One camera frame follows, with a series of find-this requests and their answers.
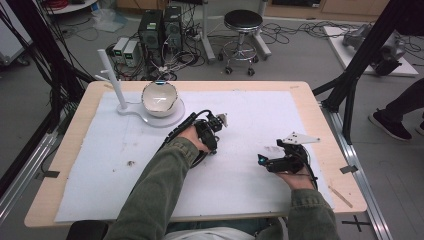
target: white bowl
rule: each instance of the white bowl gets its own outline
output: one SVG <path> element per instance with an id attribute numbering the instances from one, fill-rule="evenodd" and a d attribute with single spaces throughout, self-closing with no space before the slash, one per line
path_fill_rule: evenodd
<path id="1" fill-rule="evenodd" d="M 147 112 L 155 117 L 166 117 L 176 110 L 177 89 L 165 81 L 149 83 L 141 95 L 141 102 Z"/>

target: black shoe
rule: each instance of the black shoe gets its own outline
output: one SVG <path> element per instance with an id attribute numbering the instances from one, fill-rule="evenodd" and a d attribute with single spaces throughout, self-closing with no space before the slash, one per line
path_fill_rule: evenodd
<path id="1" fill-rule="evenodd" d="M 423 135 L 423 136 L 424 136 L 424 122 L 422 122 L 422 123 L 420 124 L 420 126 L 416 127 L 416 128 L 415 128 L 415 130 L 416 130 L 419 134 L 421 134 L 421 135 Z"/>
<path id="2" fill-rule="evenodd" d="M 389 122 L 383 119 L 381 111 L 378 109 L 377 112 L 369 115 L 368 119 L 393 138 L 401 141 L 408 141 L 412 139 L 412 135 L 405 129 L 401 122 Z"/>

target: green sleeve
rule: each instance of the green sleeve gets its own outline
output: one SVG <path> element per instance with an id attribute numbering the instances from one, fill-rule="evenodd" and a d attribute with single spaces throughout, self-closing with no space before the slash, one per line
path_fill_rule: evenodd
<path id="1" fill-rule="evenodd" d="M 190 164 L 199 151 L 177 137 L 147 164 L 106 235 L 110 239 L 162 239 Z"/>
<path id="2" fill-rule="evenodd" d="M 340 239 L 333 210 L 320 192 L 311 189 L 292 191 L 288 232 L 290 240 Z"/>

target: stool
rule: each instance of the stool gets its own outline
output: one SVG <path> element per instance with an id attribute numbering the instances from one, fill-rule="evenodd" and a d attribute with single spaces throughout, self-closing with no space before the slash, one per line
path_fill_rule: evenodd
<path id="1" fill-rule="evenodd" d="M 223 61 L 224 55 L 228 58 L 225 72 L 231 74 L 233 69 L 230 67 L 230 61 L 249 61 L 247 74 L 253 76 L 255 71 L 252 68 L 252 63 L 259 61 L 256 55 L 256 48 L 244 41 L 244 36 L 248 33 L 255 32 L 262 26 L 261 15 L 249 10 L 234 10 L 224 17 L 224 24 L 228 29 L 239 33 L 237 41 L 231 41 L 224 45 L 218 54 L 218 60 Z"/>

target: gray floor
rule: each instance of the gray floor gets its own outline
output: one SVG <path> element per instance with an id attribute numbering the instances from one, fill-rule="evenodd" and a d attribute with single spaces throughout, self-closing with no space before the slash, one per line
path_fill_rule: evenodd
<path id="1" fill-rule="evenodd" d="M 86 11 L 67 14 L 59 19 L 60 23 L 75 24 L 91 17 Z M 216 26 L 222 19 L 210 21 Z M 302 21 L 285 19 L 266 19 L 284 27 L 297 28 Z M 92 21 L 78 26 L 79 32 L 66 40 L 70 51 L 82 66 L 94 75 L 103 69 L 96 50 L 115 43 L 120 36 L 133 35 L 139 20 L 130 20 L 125 28 L 115 33 L 96 32 L 90 28 Z M 268 80 L 268 81 L 305 81 L 312 89 L 336 78 L 342 65 L 326 39 L 314 38 L 306 33 L 286 35 L 288 44 L 274 43 L 269 48 L 272 56 L 267 61 L 254 65 L 256 74 L 247 75 L 244 64 L 233 67 L 231 75 L 223 72 L 225 64 L 216 62 L 200 67 L 189 67 L 178 71 L 178 80 Z M 265 41 L 272 39 L 264 36 Z M 214 51 L 219 51 L 225 39 L 213 38 Z M 424 42 L 416 40 L 424 48 Z M 424 61 L 409 54 L 405 56 L 410 63 L 423 64 Z M 372 191 L 378 201 L 393 239 L 424 239 L 424 183 L 421 172 L 424 169 L 424 137 L 413 128 L 421 123 L 421 111 L 405 116 L 404 125 L 413 135 L 411 142 L 392 139 L 372 125 L 367 116 L 376 108 L 397 97 L 413 82 L 424 77 L 424 68 L 415 67 L 420 73 L 416 77 L 377 77 L 363 75 L 358 83 L 354 115 L 352 121 L 352 141 L 358 158 L 368 178 Z M 317 96 L 323 100 L 328 93 Z M 35 129 L 49 111 L 49 87 L 42 80 L 34 64 L 24 67 L 12 65 L 0 72 L 0 174 L 4 174 L 11 162 L 31 137 Z M 40 186 L 39 180 L 32 180 L 13 210 L 0 226 L 0 238 L 12 239 L 65 239 L 67 227 L 53 229 L 31 229 L 25 227 L 23 219 Z M 356 215 L 359 222 L 368 223 L 366 213 Z M 342 221 L 355 221 L 351 214 L 338 214 L 337 223 L 342 239 L 375 239 L 372 226 L 342 224 Z"/>

